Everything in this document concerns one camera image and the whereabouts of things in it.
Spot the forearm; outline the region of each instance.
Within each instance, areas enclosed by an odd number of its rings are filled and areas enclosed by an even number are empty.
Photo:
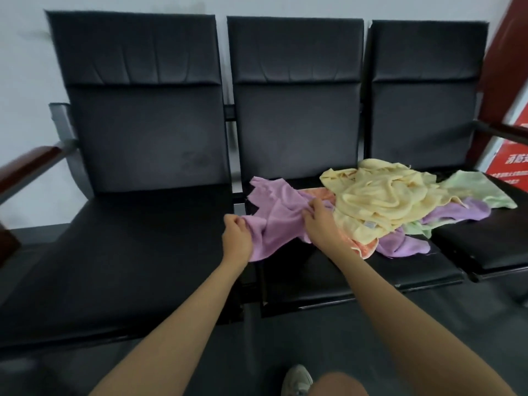
[[[216,268],[91,395],[182,395],[240,272],[233,264]]]
[[[513,395],[479,356],[398,292],[347,247],[327,255],[345,275],[357,301],[419,395]]]

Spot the black leather chair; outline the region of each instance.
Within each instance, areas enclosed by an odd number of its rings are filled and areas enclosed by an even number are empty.
[[[440,178],[471,169],[465,160],[472,134],[490,131],[473,120],[487,27],[484,22],[372,23],[364,81],[367,157]],[[483,221],[433,231],[433,242],[473,279],[528,269],[528,194],[490,179],[517,202],[517,210],[493,210]]]
[[[214,16],[49,12],[95,197],[0,307],[0,353],[146,335],[213,271],[231,178]],[[240,319],[233,292],[223,321]]]
[[[245,194],[253,176],[317,187],[328,168],[356,166],[363,21],[228,17],[228,30]],[[394,260],[374,253],[368,262],[401,290],[461,282],[432,250]],[[264,315],[354,298],[337,268],[299,240],[257,268]]]

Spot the chair backrest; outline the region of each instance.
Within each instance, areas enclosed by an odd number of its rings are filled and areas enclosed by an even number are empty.
[[[365,54],[365,156],[457,167],[471,143],[487,23],[373,21]]]
[[[48,17],[95,192],[230,182],[214,16]]]
[[[357,164],[363,20],[228,17],[242,182]]]

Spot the black chair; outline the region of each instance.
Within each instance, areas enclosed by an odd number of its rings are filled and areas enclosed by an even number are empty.
[[[228,17],[244,193],[253,176],[322,186],[328,168],[357,164],[363,21]],[[254,212],[254,206],[247,203]],[[461,282],[437,247],[428,256],[367,261],[401,290]],[[262,312],[273,315],[354,298],[312,245],[289,242],[257,263]]]
[[[372,23],[364,82],[367,157],[445,178],[456,169],[471,169],[465,161],[475,130],[526,142],[521,130],[473,120],[487,27],[484,22]],[[482,221],[433,231],[433,242],[472,279],[528,269],[528,194],[490,179],[518,209],[493,210]]]
[[[144,336],[233,211],[214,16],[49,12],[90,199],[0,307],[0,353]],[[240,319],[236,292],[222,320]]]

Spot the floor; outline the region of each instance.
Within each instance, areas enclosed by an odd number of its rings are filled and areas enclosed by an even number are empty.
[[[0,269],[0,303],[38,260],[26,247]],[[528,394],[528,309],[516,286],[468,282],[408,294],[484,358],[519,394]],[[86,395],[138,340],[0,362],[0,395]],[[262,319],[245,306],[242,323],[217,326],[186,395],[278,395],[282,377],[304,364],[314,378],[344,371],[372,395],[410,394],[355,302]]]

